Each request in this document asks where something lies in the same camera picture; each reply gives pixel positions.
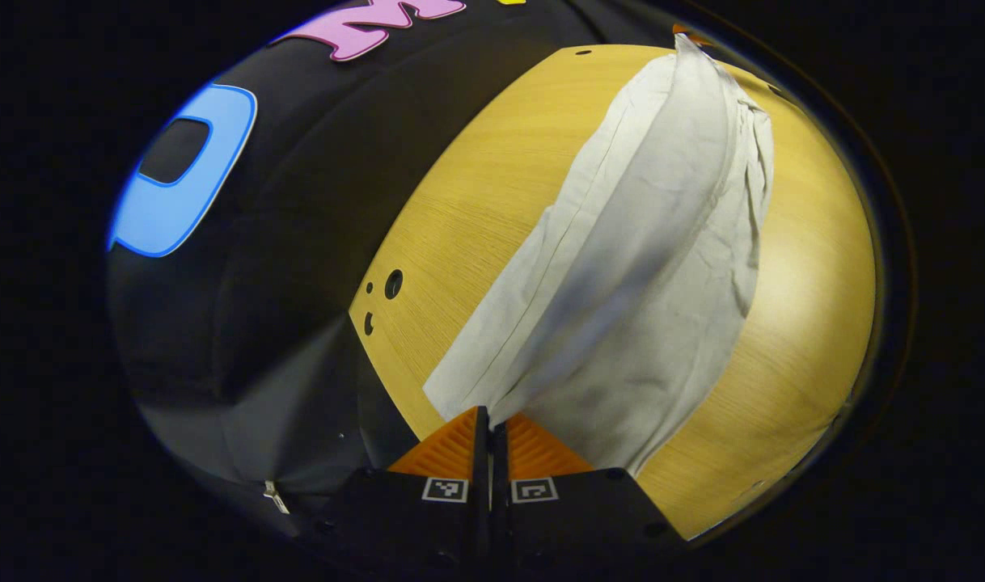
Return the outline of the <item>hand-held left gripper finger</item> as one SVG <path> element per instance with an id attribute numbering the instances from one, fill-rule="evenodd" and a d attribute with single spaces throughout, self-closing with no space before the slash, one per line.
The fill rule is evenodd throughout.
<path id="1" fill-rule="evenodd" d="M 471 407 L 311 518 L 311 551 L 359 581 L 475 581 L 490 546 L 488 412 Z"/>
<path id="2" fill-rule="evenodd" d="M 490 542 L 503 581 L 648 581 L 688 549 L 622 467 L 597 469 L 525 414 L 492 435 Z"/>

